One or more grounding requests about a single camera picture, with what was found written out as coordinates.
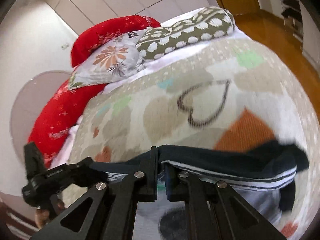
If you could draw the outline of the left hand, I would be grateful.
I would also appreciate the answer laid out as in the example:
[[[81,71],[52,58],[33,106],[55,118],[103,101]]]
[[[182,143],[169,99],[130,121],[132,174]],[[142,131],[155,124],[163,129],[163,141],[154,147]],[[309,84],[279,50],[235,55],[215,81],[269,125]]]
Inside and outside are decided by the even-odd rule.
[[[65,209],[65,204],[62,200],[57,201],[57,207],[60,211]],[[45,225],[50,222],[49,219],[50,212],[45,209],[36,209],[35,211],[35,224],[39,229],[42,229]]]

